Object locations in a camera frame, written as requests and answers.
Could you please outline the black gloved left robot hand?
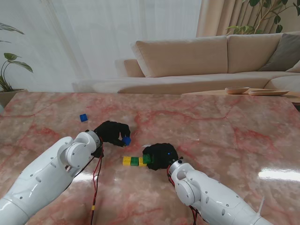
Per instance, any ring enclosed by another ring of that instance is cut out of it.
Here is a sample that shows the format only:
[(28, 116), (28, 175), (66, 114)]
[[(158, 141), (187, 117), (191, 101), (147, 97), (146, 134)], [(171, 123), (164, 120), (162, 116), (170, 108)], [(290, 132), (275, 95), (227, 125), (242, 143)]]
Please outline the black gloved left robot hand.
[(111, 143), (119, 147), (128, 146), (131, 142), (130, 129), (127, 124), (105, 121), (94, 132), (103, 142)]

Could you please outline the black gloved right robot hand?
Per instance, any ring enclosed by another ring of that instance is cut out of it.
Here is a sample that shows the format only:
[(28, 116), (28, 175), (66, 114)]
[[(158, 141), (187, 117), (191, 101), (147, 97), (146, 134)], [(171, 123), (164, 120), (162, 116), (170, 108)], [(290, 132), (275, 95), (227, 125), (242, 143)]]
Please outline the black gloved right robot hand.
[(149, 155), (151, 162), (147, 167), (154, 171), (167, 169), (169, 165), (179, 159), (176, 149), (170, 143), (156, 143), (146, 147), (142, 153)]

